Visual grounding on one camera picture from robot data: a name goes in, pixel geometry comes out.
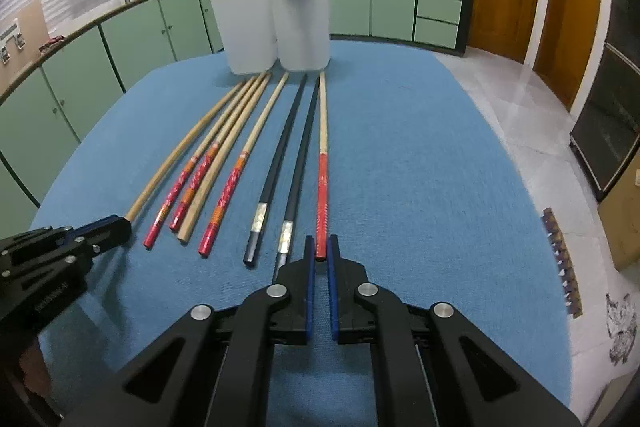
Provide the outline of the person's left hand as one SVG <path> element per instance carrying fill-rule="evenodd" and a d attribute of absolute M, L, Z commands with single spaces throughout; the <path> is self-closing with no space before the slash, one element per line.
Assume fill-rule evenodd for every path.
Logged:
<path fill-rule="evenodd" d="M 49 398 L 52 391 L 51 377 L 40 348 L 39 339 L 21 354 L 15 373 L 14 388 L 18 393 L 29 391 L 43 398 Z"/>

